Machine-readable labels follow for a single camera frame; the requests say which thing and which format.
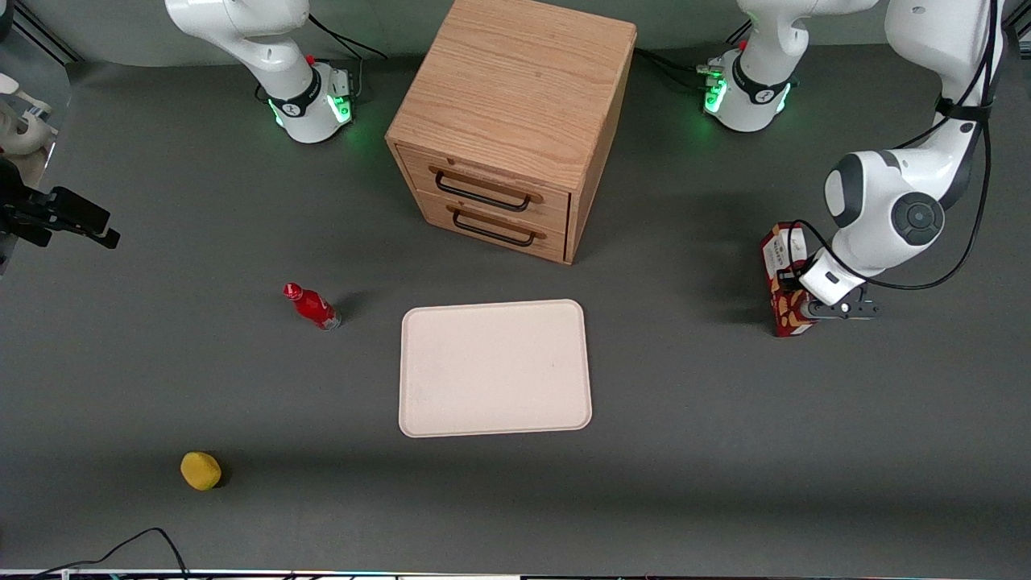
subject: yellow ball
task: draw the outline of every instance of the yellow ball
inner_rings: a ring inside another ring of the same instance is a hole
[[[190,487],[198,491],[211,489],[222,479],[222,468],[219,467],[219,463],[214,457],[201,451],[191,451],[184,455],[179,472]]]

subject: drawer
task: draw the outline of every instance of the drawer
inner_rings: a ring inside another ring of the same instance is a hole
[[[426,220],[437,227],[553,262],[564,263],[566,236],[563,233],[540,226],[527,226],[502,219],[476,209],[462,207],[440,195],[418,192],[415,200]]]
[[[566,231],[569,194],[520,179],[493,175],[454,159],[399,145],[398,153],[415,189],[463,207],[528,226]]]

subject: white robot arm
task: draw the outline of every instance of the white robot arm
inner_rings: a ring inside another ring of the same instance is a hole
[[[295,140],[325,140],[352,118],[345,71],[309,63],[280,35],[308,20],[308,0],[165,0],[182,32],[207,40],[242,62],[265,89],[276,122]]]
[[[56,132],[46,124],[46,117],[54,111],[51,105],[30,97],[18,80],[6,74],[0,74],[0,94],[29,103],[29,108],[18,114],[0,101],[0,148],[9,155],[29,155],[49,144]]]
[[[991,92],[1003,46],[997,1],[891,0],[885,28],[895,52],[941,76],[935,129],[912,148],[849,153],[827,177],[827,207],[840,228],[831,247],[840,261],[821,248],[801,276],[825,305],[865,281],[856,273],[879,274],[938,238],[987,131],[991,94],[985,88]]]
[[[783,108],[791,74],[809,45],[802,19],[859,12],[877,1],[737,0],[752,21],[752,36],[743,52],[732,48],[699,67],[716,78],[704,111],[735,131],[763,129]]]

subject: green led light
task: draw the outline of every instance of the green led light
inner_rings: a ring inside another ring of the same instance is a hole
[[[275,124],[282,127],[282,118],[279,118],[279,111],[275,109],[275,105],[272,104],[272,99],[268,100],[268,106],[272,109],[272,114],[275,115]]]
[[[780,104],[776,105],[777,112],[784,110],[784,104],[788,101],[789,92],[791,92],[791,82],[788,82],[788,86],[784,88],[784,94],[780,95]]]
[[[719,82],[711,89],[707,95],[705,95],[705,110],[714,113],[720,110],[720,105],[723,104],[723,96],[727,94],[727,81],[720,79]]]
[[[346,97],[326,95],[326,100],[329,102],[330,108],[333,109],[333,114],[336,115],[336,120],[339,121],[341,125],[351,121],[351,99]]]

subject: wooden cabinet top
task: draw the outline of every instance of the wooden cabinet top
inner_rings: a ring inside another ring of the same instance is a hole
[[[636,35],[531,0],[455,0],[387,137],[577,191]]]

